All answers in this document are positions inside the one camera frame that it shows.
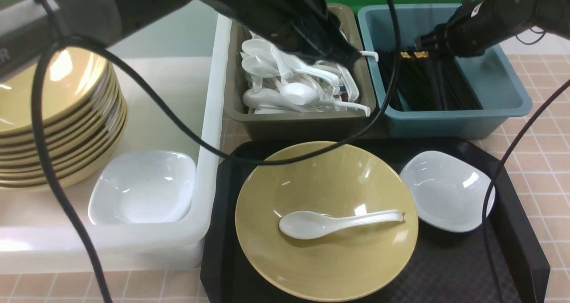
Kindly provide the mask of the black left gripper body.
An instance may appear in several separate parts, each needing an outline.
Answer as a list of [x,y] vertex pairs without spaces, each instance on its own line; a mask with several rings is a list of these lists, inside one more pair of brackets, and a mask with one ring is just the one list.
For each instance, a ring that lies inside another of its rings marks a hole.
[[330,61],[353,67],[359,50],[340,33],[326,0],[201,0],[304,61]]

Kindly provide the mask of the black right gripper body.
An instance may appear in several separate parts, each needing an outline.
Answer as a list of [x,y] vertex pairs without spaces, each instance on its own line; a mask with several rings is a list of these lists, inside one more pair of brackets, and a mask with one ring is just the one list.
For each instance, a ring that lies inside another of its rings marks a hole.
[[415,49],[438,57],[480,57],[504,38],[504,21],[492,2],[460,6],[450,19],[415,40]]

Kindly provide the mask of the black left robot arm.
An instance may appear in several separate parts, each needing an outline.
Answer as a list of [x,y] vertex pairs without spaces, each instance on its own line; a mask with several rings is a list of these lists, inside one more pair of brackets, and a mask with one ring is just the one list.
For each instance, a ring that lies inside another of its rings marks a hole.
[[[36,63],[64,37],[108,48],[192,0],[1,0],[1,78]],[[358,49],[339,31],[326,0],[199,0],[304,61],[352,68]]]

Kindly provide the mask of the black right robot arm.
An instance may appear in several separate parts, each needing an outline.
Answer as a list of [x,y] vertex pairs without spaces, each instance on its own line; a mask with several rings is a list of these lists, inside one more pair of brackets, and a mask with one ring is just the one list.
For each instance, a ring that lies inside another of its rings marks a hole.
[[461,0],[442,24],[417,37],[415,48],[444,57],[479,57],[533,27],[570,36],[570,0]]

